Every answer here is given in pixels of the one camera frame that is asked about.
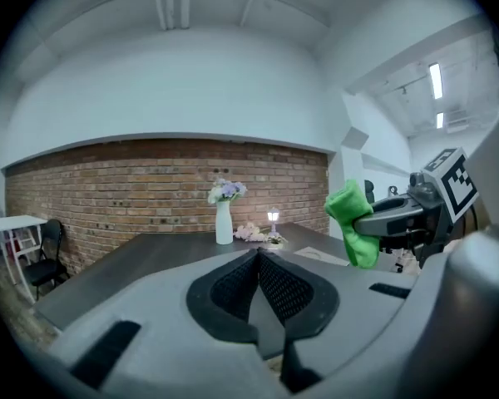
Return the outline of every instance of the black chair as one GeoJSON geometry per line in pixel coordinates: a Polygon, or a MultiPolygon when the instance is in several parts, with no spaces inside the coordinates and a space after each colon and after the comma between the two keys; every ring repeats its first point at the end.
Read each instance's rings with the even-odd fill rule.
{"type": "Polygon", "coordinates": [[[364,193],[366,194],[366,200],[373,204],[375,202],[375,195],[373,194],[373,183],[370,180],[364,181],[364,193]]]}
{"type": "Polygon", "coordinates": [[[48,220],[42,227],[41,248],[39,251],[39,260],[24,268],[26,280],[37,288],[37,300],[39,299],[39,287],[49,281],[54,281],[56,284],[63,283],[64,279],[61,275],[70,276],[67,273],[67,268],[59,261],[59,247],[61,246],[62,225],[57,219],[48,220]],[[50,241],[56,246],[56,257],[48,258],[43,249],[45,241],[50,241]]]}

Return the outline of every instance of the table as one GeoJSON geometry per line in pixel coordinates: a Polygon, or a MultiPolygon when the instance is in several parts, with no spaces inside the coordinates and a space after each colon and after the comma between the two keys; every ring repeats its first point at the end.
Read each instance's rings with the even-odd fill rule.
{"type": "MultiPolygon", "coordinates": [[[[293,223],[279,224],[277,230],[288,240],[282,248],[285,251],[296,252],[310,246],[348,259],[340,239],[293,223]]],[[[64,330],[82,314],[146,275],[262,245],[238,239],[218,245],[214,232],[140,234],[52,290],[34,308],[55,328],[64,330]]],[[[394,263],[393,256],[381,253],[376,268],[388,271],[394,263]]]]}
{"type": "Polygon", "coordinates": [[[15,259],[15,264],[17,265],[18,275],[22,281],[22,285],[24,285],[24,288],[27,291],[27,298],[32,303],[35,303],[35,298],[33,298],[32,292],[27,285],[26,278],[24,278],[24,273],[22,272],[22,267],[20,265],[20,262],[18,261],[18,258],[25,256],[28,263],[31,262],[27,254],[40,249],[42,240],[41,225],[45,224],[46,222],[47,221],[45,219],[39,219],[38,217],[28,215],[0,217],[0,233],[2,234],[0,249],[2,250],[2,255],[6,262],[7,271],[9,272],[9,276],[11,277],[11,281],[13,282],[13,284],[16,284],[17,281],[15,280],[15,277],[13,277],[13,272],[11,270],[11,267],[9,266],[9,260],[7,259],[7,248],[5,242],[9,240],[9,243],[11,245],[11,252],[13,254],[13,258],[15,259]],[[33,238],[32,231],[29,229],[31,227],[37,228],[37,236],[39,238],[38,244],[33,238]],[[19,251],[17,251],[15,247],[15,239],[18,241],[18,247],[20,248],[19,251]],[[25,248],[24,243],[28,241],[32,243],[32,246],[25,248]]]}

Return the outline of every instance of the black slot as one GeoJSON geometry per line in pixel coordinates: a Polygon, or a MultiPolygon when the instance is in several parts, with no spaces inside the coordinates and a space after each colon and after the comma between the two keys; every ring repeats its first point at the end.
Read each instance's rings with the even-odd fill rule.
{"type": "Polygon", "coordinates": [[[375,283],[369,289],[377,293],[386,294],[387,296],[402,298],[403,300],[408,297],[410,293],[409,288],[395,287],[387,283],[375,283]]]}
{"type": "Polygon", "coordinates": [[[389,198],[372,204],[373,212],[388,211],[390,209],[400,209],[404,207],[407,201],[404,198],[389,198]]]}
{"type": "Polygon", "coordinates": [[[98,389],[140,329],[141,326],[132,321],[113,325],[76,363],[72,375],[98,389]]]}

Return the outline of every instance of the white vase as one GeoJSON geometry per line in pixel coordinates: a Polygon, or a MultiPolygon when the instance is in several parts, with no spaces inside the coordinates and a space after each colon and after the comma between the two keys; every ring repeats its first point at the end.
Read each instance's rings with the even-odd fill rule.
{"type": "Polygon", "coordinates": [[[233,221],[231,220],[230,201],[216,203],[216,243],[220,245],[233,242],[233,221]]]}

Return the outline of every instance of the white table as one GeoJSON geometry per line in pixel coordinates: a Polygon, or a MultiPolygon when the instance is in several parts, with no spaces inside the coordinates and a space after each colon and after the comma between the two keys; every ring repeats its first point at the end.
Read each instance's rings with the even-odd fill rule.
{"type": "Polygon", "coordinates": [[[20,256],[26,256],[27,262],[31,263],[30,258],[27,256],[28,253],[39,250],[41,247],[41,225],[45,224],[47,221],[45,219],[39,219],[38,217],[33,216],[13,216],[13,217],[0,217],[0,233],[2,234],[2,240],[0,242],[0,249],[2,250],[3,258],[6,261],[7,271],[9,272],[9,276],[13,284],[16,284],[17,281],[13,277],[13,272],[11,271],[11,267],[9,266],[9,261],[7,260],[7,249],[6,249],[6,237],[5,233],[9,236],[9,243],[11,244],[11,252],[15,259],[15,264],[17,265],[18,274],[24,285],[24,288],[27,291],[27,297],[31,300],[32,303],[35,303],[35,299],[33,298],[32,292],[30,291],[29,286],[27,285],[26,278],[24,278],[24,273],[22,272],[22,267],[18,261],[20,256]],[[32,231],[29,229],[32,226],[37,227],[37,236],[39,237],[39,243],[35,241],[33,238],[32,231]],[[18,241],[19,251],[15,248],[15,239],[18,241]],[[24,243],[31,242],[32,246],[25,248],[24,243]]]}

